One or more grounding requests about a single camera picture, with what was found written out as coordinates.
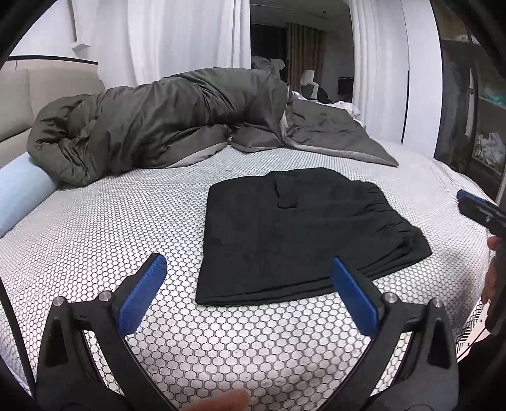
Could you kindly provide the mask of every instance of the human hand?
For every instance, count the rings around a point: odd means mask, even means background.
[[[495,251],[497,249],[497,246],[499,245],[499,242],[500,242],[499,237],[490,237],[487,240],[487,245],[492,251]],[[495,266],[495,257],[493,257],[492,261],[490,261],[487,276],[485,277],[485,286],[483,287],[483,292],[481,293],[481,302],[483,304],[488,303],[488,301],[494,298],[496,282],[497,282],[497,268]]]
[[[230,390],[218,397],[201,399],[186,405],[182,411],[243,411],[249,402],[248,390]]]

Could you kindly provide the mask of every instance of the metal bolt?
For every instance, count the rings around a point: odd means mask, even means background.
[[[444,305],[443,300],[439,297],[432,298],[432,304],[434,304],[437,308],[441,308]]]
[[[53,305],[59,307],[60,305],[63,304],[64,301],[65,299],[62,296],[58,296],[53,300]]]
[[[112,297],[111,291],[102,291],[100,294],[98,294],[98,299],[100,301],[109,301]]]
[[[383,294],[383,297],[385,298],[385,301],[391,304],[397,302],[399,299],[399,297],[397,297],[394,293],[385,293]]]

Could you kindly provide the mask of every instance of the black pants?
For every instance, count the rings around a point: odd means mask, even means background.
[[[372,183],[328,169],[226,180],[209,189],[196,302],[314,297],[335,292],[334,257],[374,279],[430,254]]]

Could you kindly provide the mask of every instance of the brown curtain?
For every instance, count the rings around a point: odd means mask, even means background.
[[[288,83],[300,92],[304,71],[314,70],[314,81],[321,82],[323,56],[325,53],[325,32],[316,28],[288,24]]]

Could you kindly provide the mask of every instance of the black folded garment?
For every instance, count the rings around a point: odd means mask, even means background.
[[[268,304],[335,292],[334,257],[375,279],[431,255],[372,183],[328,169],[241,177],[209,189],[196,302]]]

